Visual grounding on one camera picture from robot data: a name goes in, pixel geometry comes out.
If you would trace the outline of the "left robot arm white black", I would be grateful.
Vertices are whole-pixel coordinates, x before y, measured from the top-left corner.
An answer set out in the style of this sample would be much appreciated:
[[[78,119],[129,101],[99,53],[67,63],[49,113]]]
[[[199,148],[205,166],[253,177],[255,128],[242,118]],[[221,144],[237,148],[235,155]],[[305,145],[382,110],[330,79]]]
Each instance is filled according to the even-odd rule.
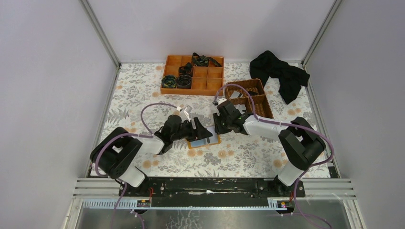
[[[197,117],[188,121],[170,115],[153,136],[132,134],[117,127],[91,152],[90,160],[95,170],[101,169],[111,179],[139,187],[148,177],[133,164],[137,154],[162,155],[172,148],[174,141],[193,142],[212,136]]]

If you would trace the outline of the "brown wicker basket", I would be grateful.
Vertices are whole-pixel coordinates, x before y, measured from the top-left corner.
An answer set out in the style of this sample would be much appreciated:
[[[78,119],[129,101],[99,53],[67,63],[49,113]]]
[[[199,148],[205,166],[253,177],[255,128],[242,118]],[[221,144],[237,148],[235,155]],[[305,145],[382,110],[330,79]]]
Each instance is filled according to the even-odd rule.
[[[254,110],[258,116],[273,119],[269,101],[264,91],[263,85],[259,79],[249,79],[242,81],[229,82],[243,87],[247,93],[237,86],[225,87],[225,97],[230,100],[243,114],[244,112],[252,112],[252,102],[249,96],[254,101]]]

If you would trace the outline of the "card with dark stripe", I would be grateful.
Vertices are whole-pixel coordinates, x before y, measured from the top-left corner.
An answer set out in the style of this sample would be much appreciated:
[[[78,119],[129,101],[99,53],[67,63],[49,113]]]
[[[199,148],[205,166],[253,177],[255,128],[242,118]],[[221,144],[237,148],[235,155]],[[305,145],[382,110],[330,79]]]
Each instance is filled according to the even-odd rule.
[[[197,140],[197,141],[195,141],[195,142],[198,143],[198,144],[203,144],[203,145],[205,145],[205,144],[213,143],[213,141],[214,141],[214,138],[208,137],[208,138],[204,138],[204,139],[201,139],[201,140]]]

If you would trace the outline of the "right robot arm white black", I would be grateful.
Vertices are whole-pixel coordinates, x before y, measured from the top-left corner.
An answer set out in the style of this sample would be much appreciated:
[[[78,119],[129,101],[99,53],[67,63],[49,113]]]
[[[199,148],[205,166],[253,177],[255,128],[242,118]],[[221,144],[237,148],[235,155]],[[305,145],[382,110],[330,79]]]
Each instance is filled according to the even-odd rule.
[[[291,123],[283,123],[254,115],[252,112],[241,113],[227,99],[214,101],[213,104],[218,110],[213,114],[217,134],[222,135],[233,131],[280,141],[288,162],[275,180],[286,187],[293,185],[326,149],[325,142],[319,133],[302,117],[295,118]]]

